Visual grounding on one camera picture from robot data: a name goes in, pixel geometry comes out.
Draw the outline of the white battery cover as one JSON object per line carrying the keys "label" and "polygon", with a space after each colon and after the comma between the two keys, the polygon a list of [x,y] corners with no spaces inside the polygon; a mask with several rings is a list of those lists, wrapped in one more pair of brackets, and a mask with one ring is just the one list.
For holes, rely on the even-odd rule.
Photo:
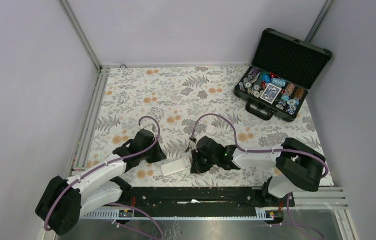
{"label": "white battery cover", "polygon": [[205,129],[205,133],[213,135],[215,133],[216,127],[214,125],[208,125]]}

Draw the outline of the white remote control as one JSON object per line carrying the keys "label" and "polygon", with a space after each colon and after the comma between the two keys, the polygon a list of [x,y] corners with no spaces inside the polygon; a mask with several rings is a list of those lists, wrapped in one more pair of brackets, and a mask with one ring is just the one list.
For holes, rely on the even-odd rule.
{"label": "white remote control", "polygon": [[184,170],[187,170],[191,167],[191,160],[189,157],[180,158],[178,160],[174,160],[172,162],[163,164],[161,168],[161,172],[163,176],[172,175]]}

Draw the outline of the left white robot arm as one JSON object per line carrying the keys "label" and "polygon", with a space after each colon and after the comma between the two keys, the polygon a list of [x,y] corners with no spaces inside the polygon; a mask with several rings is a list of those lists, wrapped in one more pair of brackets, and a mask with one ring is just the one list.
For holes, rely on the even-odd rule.
{"label": "left white robot arm", "polygon": [[44,221],[46,231],[57,235],[69,232],[79,218],[103,205],[123,206],[131,199],[130,190],[113,179],[138,166],[141,161],[155,163],[166,155],[154,134],[146,129],[117,147],[111,155],[86,171],[68,178],[56,176],[47,184],[35,214]]}

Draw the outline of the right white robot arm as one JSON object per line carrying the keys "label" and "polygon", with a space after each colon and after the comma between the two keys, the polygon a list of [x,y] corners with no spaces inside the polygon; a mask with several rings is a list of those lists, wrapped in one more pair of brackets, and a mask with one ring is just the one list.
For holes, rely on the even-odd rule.
{"label": "right white robot arm", "polygon": [[223,146],[207,136],[199,140],[190,137],[189,143],[193,174],[205,173],[212,166],[227,171],[278,169],[280,174],[268,178],[262,186],[263,201],[269,206],[275,206],[291,192],[316,192],[321,178],[328,173],[325,157],[292,137],[268,149],[241,149],[235,144]]}

